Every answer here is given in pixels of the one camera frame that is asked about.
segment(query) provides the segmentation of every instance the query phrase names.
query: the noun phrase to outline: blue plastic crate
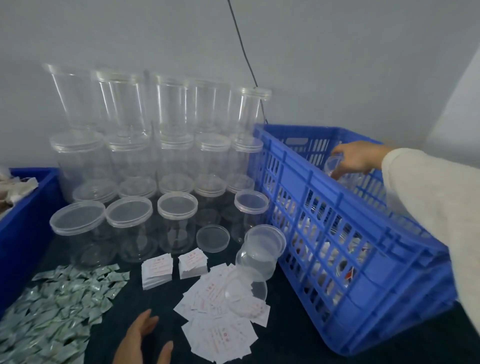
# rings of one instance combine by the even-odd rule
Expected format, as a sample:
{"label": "blue plastic crate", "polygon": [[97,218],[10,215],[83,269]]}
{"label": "blue plastic crate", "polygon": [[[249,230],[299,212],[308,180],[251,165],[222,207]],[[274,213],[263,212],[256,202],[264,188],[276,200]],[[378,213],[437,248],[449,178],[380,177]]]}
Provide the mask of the blue plastic crate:
{"label": "blue plastic crate", "polygon": [[36,177],[38,188],[0,220],[0,318],[18,298],[52,239],[48,221],[66,205],[57,168],[14,168],[13,176]]}
{"label": "blue plastic crate", "polygon": [[382,174],[353,191],[322,172],[339,143],[374,140],[342,128],[257,128],[257,187],[287,248],[279,264],[325,343],[357,354],[452,307],[448,249],[386,206]]}

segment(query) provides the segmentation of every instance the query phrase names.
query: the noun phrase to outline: black tablecloth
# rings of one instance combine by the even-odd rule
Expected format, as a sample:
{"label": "black tablecloth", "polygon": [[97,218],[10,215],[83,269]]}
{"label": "black tablecloth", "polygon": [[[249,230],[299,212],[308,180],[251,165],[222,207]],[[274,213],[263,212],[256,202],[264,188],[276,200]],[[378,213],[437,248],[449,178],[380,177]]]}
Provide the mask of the black tablecloth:
{"label": "black tablecloth", "polygon": [[[208,266],[234,263],[239,245],[232,240],[220,253],[209,254]],[[67,247],[54,239],[37,272],[69,263]],[[207,364],[193,355],[181,330],[187,321],[173,311],[182,294],[198,277],[179,279],[178,259],[174,260],[173,280],[151,290],[142,290],[140,264],[118,261],[122,271],[131,271],[128,284],[103,315],[103,322],[93,326],[85,352],[86,364],[110,364],[115,350],[134,319],[148,308],[160,317],[154,332],[143,342],[144,363],[156,363],[162,346],[173,340],[172,364]],[[258,340],[251,346],[252,354],[242,363],[480,363],[480,339],[460,304],[415,328],[363,352],[344,358],[323,343],[281,268],[267,282],[267,303],[271,306],[267,328],[254,324]]]}

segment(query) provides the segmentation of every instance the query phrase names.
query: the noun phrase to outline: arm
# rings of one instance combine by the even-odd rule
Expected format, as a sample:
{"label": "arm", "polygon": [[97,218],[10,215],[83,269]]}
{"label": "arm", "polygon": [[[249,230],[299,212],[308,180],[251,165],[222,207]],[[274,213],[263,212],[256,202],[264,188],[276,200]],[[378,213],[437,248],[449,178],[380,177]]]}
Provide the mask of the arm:
{"label": "arm", "polygon": [[339,145],[333,153],[345,160],[332,177],[382,169],[387,192],[448,246],[458,296],[480,333],[480,170],[367,142]]}

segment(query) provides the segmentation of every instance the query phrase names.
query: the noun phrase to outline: white wall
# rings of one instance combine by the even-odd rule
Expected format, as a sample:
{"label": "white wall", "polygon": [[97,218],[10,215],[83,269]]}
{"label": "white wall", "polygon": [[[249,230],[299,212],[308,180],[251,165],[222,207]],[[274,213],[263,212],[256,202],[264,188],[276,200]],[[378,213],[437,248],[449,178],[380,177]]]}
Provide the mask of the white wall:
{"label": "white wall", "polygon": [[[480,39],[478,0],[232,0],[270,122],[420,146]],[[65,128],[40,64],[252,85],[226,1],[16,0],[0,12],[0,163],[53,165]]]}
{"label": "white wall", "polygon": [[480,168],[480,48],[423,149],[436,157]]}

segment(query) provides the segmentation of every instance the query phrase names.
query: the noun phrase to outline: white sleeve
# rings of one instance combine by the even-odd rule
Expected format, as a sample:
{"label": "white sleeve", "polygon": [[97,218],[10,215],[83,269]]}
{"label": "white sleeve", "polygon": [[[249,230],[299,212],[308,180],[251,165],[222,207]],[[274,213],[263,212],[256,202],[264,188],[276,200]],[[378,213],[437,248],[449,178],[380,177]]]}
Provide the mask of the white sleeve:
{"label": "white sleeve", "polygon": [[480,170],[395,149],[382,174],[387,193],[448,246],[460,302],[480,333]]}

